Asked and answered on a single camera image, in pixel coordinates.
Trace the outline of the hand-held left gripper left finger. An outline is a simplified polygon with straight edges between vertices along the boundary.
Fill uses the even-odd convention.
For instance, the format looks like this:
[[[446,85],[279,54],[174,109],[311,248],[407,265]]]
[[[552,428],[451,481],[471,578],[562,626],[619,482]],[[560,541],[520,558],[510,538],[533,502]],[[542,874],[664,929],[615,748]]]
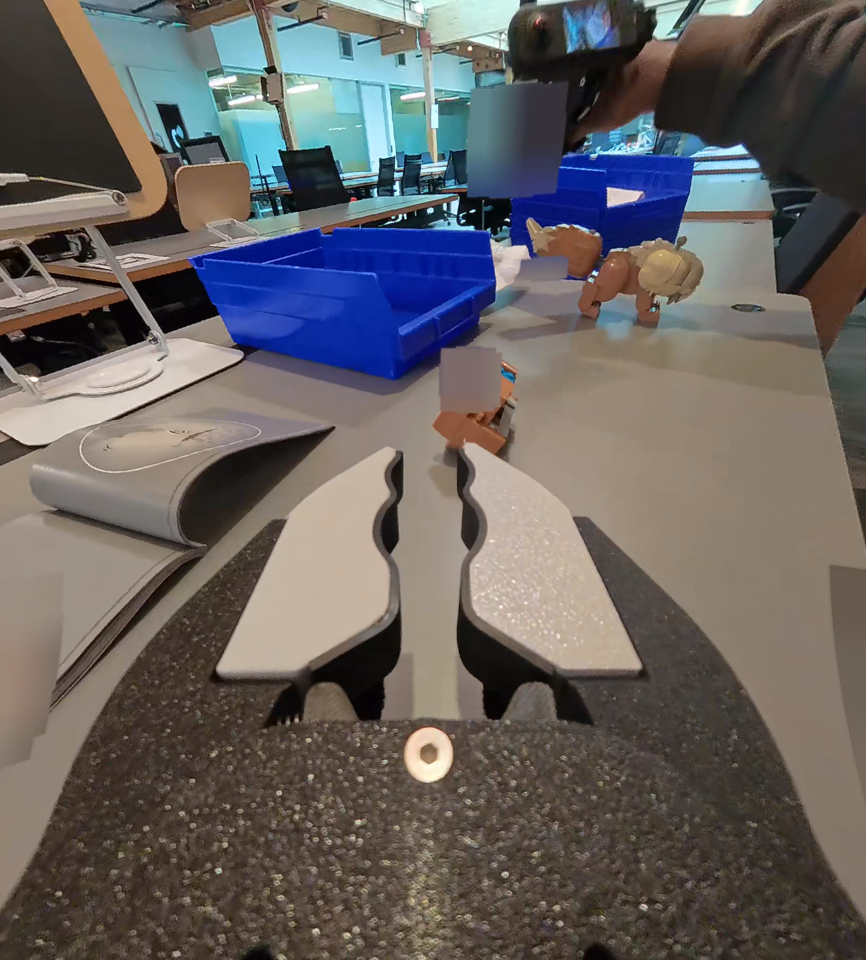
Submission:
[[[381,682],[401,652],[403,454],[384,447],[288,516],[216,664],[226,682]]]

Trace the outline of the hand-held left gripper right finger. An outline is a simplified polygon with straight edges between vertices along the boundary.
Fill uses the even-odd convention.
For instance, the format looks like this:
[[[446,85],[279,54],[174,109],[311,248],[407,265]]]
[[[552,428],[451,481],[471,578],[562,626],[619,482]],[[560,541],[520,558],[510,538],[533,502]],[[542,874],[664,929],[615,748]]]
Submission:
[[[484,448],[459,451],[461,611],[490,639],[557,679],[633,678],[643,670],[570,510]]]

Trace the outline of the brown toy brick model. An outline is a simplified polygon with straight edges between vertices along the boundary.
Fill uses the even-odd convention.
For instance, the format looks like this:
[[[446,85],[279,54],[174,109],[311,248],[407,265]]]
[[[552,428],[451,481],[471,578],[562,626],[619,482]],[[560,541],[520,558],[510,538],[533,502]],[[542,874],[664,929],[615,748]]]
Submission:
[[[495,350],[446,350],[439,364],[439,414],[434,429],[446,446],[468,443],[498,454],[510,438],[518,371]]]

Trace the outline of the blue plastic bin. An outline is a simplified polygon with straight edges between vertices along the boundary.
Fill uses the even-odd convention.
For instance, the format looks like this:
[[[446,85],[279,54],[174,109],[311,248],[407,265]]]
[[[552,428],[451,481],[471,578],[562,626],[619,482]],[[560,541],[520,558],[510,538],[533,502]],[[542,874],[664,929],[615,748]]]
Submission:
[[[309,229],[191,262],[236,344],[391,380],[496,298],[490,238],[468,229]]]
[[[603,256],[659,238],[673,243],[692,179],[690,157],[570,153],[559,165],[554,192],[512,200],[511,244],[532,246],[528,219],[594,231],[603,240]]]

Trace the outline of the person's right forearm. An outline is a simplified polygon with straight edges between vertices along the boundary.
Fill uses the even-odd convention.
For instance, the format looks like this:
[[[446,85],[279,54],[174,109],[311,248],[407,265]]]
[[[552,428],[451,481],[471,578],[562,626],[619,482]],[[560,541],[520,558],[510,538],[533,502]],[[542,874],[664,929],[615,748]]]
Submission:
[[[743,144],[866,215],[866,7],[763,2],[704,16],[675,45],[655,123],[710,146]]]

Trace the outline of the grey desk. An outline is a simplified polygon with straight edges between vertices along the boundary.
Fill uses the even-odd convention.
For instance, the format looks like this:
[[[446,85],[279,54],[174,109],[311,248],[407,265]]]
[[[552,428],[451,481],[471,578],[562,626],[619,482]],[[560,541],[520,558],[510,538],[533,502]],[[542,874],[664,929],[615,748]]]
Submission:
[[[866,804],[831,573],[866,546],[806,305],[742,287],[576,315],[497,295],[507,463],[570,510],[643,670],[550,678],[586,724],[487,721],[458,643],[439,374],[256,351],[147,408],[333,426],[187,506],[223,533],[0,770],[0,958],[866,958]],[[403,454],[383,715],[278,725],[215,674],[291,511]]]

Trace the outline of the person's right hand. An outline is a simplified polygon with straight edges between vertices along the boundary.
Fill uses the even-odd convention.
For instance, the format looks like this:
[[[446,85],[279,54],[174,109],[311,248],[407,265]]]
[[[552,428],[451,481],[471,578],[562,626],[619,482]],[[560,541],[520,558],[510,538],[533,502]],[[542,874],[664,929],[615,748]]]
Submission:
[[[677,42],[650,41],[602,87],[578,126],[580,138],[608,133],[643,114],[653,113],[669,71]]]

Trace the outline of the grey instruction booklet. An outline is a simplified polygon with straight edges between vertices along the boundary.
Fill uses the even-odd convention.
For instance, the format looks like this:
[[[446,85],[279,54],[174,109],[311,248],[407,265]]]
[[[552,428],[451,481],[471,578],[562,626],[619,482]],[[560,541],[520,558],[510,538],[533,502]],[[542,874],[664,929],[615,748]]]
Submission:
[[[163,582],[206,551],[189,497],[244,457],[328,433],[327,424],[258,414],[129,417],[46,447],[31,469],[43,506],[0,526],[0,584],[62,580],[62,636],[51,705],[103,656]]]

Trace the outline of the white paper sheet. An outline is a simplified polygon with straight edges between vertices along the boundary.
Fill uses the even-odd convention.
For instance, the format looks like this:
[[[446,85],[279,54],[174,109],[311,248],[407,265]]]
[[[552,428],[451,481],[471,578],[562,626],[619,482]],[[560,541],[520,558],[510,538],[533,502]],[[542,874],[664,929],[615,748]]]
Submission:
[[[496,291],[499,292],[516,281],[523,261],[529,261],[532,251],[527,245],[504,245],[490,240],[490,249],[495,272]]]

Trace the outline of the brown tan brick dinosaur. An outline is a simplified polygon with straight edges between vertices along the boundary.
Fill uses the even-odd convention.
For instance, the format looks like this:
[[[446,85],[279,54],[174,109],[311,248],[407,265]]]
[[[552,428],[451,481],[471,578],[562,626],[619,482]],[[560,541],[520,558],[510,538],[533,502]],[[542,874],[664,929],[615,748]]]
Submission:
[[[686,241],[686,236],[674,242],[657,238],[612,250],[583,283],[580,314],[595,321],[603,304],[619,295],[632,296],[637,323],[656,328],[661,319],[660,301],[668,306],[685,301],[703,281],[703,260],[686,248]]]

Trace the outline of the black office chair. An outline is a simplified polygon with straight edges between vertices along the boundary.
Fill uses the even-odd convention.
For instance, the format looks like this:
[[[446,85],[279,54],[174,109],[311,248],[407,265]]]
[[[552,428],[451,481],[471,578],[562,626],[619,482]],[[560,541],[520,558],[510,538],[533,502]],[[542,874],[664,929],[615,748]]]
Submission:
[[[296,211],[320,210],[352,201],[330,146],[280,150],[279,156]]]

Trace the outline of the small wooden panel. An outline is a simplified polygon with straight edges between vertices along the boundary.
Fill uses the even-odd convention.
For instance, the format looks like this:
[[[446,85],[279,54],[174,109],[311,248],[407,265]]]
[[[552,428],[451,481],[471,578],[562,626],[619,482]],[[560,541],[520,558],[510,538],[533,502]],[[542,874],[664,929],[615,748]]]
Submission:
[[[174,192],[188,233],[219,222],[244,224],[251,216],[250,173],[241,161],[184,164],[175,171]]]

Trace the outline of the black wood-rimmed panel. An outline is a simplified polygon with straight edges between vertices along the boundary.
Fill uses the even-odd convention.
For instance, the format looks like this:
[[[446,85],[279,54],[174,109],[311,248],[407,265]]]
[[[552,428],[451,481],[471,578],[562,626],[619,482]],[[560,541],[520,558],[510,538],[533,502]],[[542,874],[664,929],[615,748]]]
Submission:
[[[78,2],[0,2],[0,239],[140,220],[167,199]]]

